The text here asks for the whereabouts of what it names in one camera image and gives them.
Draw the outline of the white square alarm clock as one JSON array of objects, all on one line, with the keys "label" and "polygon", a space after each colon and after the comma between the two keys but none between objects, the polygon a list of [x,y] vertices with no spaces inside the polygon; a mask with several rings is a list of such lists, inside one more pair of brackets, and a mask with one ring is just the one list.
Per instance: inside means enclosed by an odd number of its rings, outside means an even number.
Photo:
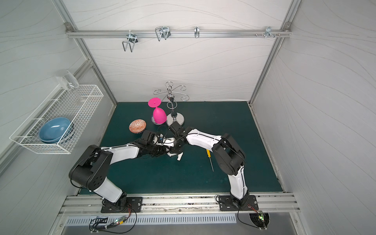
[{"label": "white square alarm clock", "polygon": [[166,144],[166,153],[169,157],[176,156],[182,152],[181,145],[172,143],[172,144]]}]

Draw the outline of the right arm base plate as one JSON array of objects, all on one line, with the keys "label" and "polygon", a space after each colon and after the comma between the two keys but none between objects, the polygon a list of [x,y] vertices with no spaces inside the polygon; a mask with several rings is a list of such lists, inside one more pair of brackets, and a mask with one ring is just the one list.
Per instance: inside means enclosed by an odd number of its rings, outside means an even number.
[{"label": "right arm base plate", "polygon": [[219,210],[222,212],[259,210],[259,205],[254,195],[246,195],[242,200],[231,195],[217,195],[215,200],[219,205]]}]

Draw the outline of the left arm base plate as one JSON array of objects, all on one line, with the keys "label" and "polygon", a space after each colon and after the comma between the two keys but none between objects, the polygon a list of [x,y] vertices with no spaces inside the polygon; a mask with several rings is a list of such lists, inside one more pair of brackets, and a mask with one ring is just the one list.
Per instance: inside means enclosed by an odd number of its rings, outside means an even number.
[{"label": "left arm base plate", "polygon": [[142,197],[122,197],[113,203],[104,199],[102,201],[101,213],[126,213],[128,210],[134,210],[136,213],[141,211],[143,204]]}]

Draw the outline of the yellow handled screwdriver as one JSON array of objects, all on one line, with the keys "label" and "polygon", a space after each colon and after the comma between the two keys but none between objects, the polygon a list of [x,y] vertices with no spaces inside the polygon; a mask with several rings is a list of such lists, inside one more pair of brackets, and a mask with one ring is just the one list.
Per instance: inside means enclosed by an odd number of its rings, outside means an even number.
[{"label": "yellow handled screwdriver", "polygon": [[211,156],[211,152],[210,152],[210,150],[206,150],[206,152],[207,152],[207,156],[208,156],[208,159],[209,159],[209,161],[210,161],[210,165],[211,165],[211,170],[212,170],[212,172],[214,172],[214,168],[213,168],[213,164],[212,164],[212,156]]}]

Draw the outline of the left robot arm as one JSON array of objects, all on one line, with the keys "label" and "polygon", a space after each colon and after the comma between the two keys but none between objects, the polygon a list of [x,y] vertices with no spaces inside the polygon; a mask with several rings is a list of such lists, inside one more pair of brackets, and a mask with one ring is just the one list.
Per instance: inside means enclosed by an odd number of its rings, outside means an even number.
[{"label": "left robot arm", "polygon": [[116,203],[125,193],[108,179],[110,165],[144,155],[159,157],[167,153],[168,147],[160,141],[156,133],[151,131],[121,146],[90,145],[70,170],[69,179],[103,199]]}]

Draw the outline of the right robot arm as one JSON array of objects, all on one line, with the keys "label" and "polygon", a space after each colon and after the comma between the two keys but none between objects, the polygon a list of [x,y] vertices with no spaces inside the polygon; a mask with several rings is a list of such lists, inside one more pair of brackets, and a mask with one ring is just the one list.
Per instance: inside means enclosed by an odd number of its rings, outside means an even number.
[{"label": "right robot arm", "polygon": [[185,145],[208,150],[215,157],[220,169],[228,175],[233,204],[240,207],[246,202],[249,191],[244,176],[245,153],[231,135],[211,135],[191,127],[184,128],[177,122],[170,125],[169,130],[174,135],[173,139],[165,142],[170,155],[182,156]]}]

